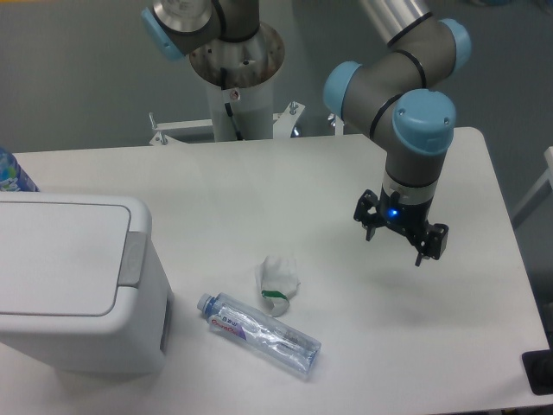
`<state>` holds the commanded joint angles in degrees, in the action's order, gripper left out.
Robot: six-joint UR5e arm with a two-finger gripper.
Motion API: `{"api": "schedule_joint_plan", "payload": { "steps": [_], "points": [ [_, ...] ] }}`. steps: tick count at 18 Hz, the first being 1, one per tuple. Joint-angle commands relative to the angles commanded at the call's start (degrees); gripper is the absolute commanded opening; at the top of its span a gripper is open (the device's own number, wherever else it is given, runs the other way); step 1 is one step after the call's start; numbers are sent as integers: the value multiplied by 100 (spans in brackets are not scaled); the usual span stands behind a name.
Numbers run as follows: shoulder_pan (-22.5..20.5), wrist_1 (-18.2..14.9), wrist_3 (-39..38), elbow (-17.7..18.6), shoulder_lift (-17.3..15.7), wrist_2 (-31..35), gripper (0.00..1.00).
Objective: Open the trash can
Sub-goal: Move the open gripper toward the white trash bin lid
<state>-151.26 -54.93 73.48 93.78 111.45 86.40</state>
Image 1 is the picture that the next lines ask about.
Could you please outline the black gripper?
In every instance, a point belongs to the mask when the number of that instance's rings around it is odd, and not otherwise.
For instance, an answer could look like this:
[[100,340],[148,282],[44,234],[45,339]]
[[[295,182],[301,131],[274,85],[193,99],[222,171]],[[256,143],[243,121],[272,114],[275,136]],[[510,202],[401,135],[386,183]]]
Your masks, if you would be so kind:
[[381,227],[413,240],[417,250],[415,266],[420,266],[424,259],[438,260],[448,241],[447,225],[429,223],[433,198],[433,184],[418,188],[383,184],[379,198],[369,189],[360,196],[353,219],[365,229],[366,241]]

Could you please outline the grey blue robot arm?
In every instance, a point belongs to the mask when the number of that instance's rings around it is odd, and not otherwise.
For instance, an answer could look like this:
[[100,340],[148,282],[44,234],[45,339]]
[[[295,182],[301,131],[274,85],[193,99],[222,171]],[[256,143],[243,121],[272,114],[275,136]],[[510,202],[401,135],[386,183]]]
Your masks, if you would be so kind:
[[[360,196],[353,218],[372,237],[386,227],[439,259],[448,227],[429,222],[442,166],[454,137],[453,102],[435,84],[469,59],[467,30],[438,20],[423,1],[362,4],[389,52],[377,63],[339,64],[323,87],[326,107],[385,151],[379,193]],[[256,1],[154,1],[141,18],[169,60],[188,58],[212,88],[213,133],[219,141],[274,137],[272,99],[263,95],[280,70],[279,34],[260,18]]]

